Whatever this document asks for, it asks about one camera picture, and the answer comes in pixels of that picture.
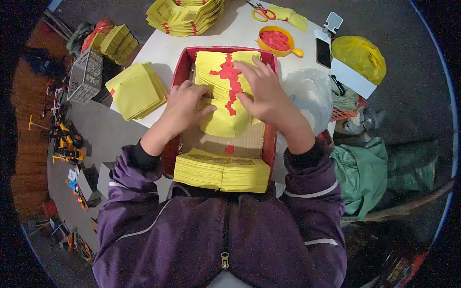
zipper pull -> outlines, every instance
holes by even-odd
[[[230,267],[230,265],[229,265],[229,253],[222,252],[221,253],[221,258],[223,259],[223,262],[221,262],[221,267],[223,269],[229,268]]]

stack of yellow paper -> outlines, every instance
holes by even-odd
[[[167,93],[149,63],[134,63],[106,82],[123,119],[143,119],[166,102]]]
[[[124,65],[138,45],[126,25],[115,26],[100,44],[101,52],[119,65]]]
[[[218,108],[200,122],[201,131],[217,137],[237,137],[250,124],[257,122],[257,119],[253,120],[236,97],[239,92],[245,92],[250,96],[253,92],[243,74],[232,63],[232,61],[242,61],[254,65],[252,56],[260,59],[261,53],[256,51],[197,53],[195,84],[208,85],[212,96],[212,99],[201,99],[199,107],[211,104]]]
[[[90,47],[96,50],[97,52],[101,52],[101,43],[104,41],[107,34],[104,33],[96,33],[90,43]]]
[[[149,25],[174,36],[199,35],[219,19],[225,3],[225,0],[176,1],[156,0],[146,11]]]
[[[221,191],[264,193],[270,173],[261,159],[220,156],[194,148],[176,157],[173,180]]]
[[[274,12],[276,19],[287,21],[303,32],[307,31],[307,18],[299,15],[293,9],[279,7],[274,4],[270,4],[268,9]]]

smartphone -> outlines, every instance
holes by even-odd
[[[330,44],[320,38],[315,38],[317,44],[317,63],[331,69]]]

yellow toy excavator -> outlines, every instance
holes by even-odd
[[[85,157],[85,151],[82,149],[83,138],[77,132],[72,121],[56,123],[54,127],[54,159],[63,159],[69,164],[77,165]]]

yellow plastic bag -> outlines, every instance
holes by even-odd
[[[378,47],[360,36],[341,36],[331,44],[331,52],[375,85],[386,76],[386,62]]]

